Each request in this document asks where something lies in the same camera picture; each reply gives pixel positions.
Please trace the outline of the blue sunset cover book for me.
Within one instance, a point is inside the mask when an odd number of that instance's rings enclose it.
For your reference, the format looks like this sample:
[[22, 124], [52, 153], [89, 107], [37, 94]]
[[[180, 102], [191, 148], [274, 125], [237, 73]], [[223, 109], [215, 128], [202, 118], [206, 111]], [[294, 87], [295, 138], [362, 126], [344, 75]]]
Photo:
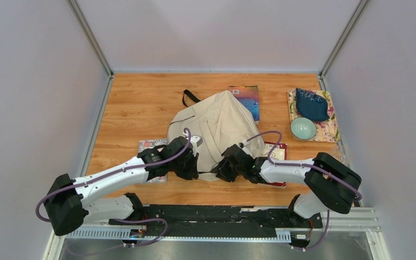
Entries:
[[255, 124], [259, 124], [259, 90], [258, 86], [229, 86], [234, 97], [252, 114]]

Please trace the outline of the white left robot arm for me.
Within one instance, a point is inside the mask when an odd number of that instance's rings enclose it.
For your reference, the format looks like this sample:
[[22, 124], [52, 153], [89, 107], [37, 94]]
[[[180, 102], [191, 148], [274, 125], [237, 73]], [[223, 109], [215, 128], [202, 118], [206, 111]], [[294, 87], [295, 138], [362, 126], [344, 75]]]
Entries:
[[105, 196], [133, 184], [142, 184], [174, 172], [180, 178], [198, 178], [199, 146], [197, 135], [179, 136], [167, 145], [148, 148], [126, 162], [102, 172], [71, 178], [58, 176], [48, 194], [37, 205], [47, 212], [49, 222], [57, 236], [67, 235], [84, 223], [107, 220], [118, 223], [123, 219], [132, 225], [144, 217], [140, 200], [134, 193], [117, 198]]

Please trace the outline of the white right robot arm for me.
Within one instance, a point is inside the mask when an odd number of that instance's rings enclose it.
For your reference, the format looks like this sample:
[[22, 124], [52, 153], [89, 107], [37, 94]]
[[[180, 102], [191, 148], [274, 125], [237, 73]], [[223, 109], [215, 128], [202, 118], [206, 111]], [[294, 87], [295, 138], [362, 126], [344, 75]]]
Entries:
[[268, 156], [254, 158], [245, 147], [232, 145], [212, 172], [228, 182], [242, 176], [254, 184], [306, 185], [310, 191], [296, 195], [287, 212], [288, 222], [295, 227], [323, 211], [346, 215], [354, 202], [361, 199], [361, 177], [324, 152], [306, 160], [276, 160]]

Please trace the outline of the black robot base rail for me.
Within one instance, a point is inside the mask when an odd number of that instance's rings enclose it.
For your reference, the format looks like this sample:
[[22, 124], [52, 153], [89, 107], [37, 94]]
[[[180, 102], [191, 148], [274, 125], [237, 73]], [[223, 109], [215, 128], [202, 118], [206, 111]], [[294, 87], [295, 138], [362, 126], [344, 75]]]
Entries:
[[139, 207], [123, 225], [142, 225], [147, 238], [274, 238], [277, 229], [303, 229], [306, 242], [323, 227], [320, 214], [303, 219], [280, 207], [157, 204]]

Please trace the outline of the beige canvas backpack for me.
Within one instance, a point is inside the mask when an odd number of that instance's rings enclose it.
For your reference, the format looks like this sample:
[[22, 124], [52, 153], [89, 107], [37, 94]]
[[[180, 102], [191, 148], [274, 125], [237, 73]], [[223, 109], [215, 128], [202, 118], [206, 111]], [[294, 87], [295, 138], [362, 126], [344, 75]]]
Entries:
[[223, 171], [219, 172], [225, 162], [222, 153], [232, 145], [253, 138], [246, 144], [250, 155], [259, 157], [265, 151], [264, 140], [256, 136], [259, 130], [251, 112], [228, 90], [179, 111], [169, 124], [167, 139], [171, 141], [182, 136], [184, 128], [201, 137], [202, 143], [197, 148], [197, 172], [204, 181], [235, 181], [237, 175], [233, 170], [226, 170], [227, 174], [232, 174], [227, 176]]

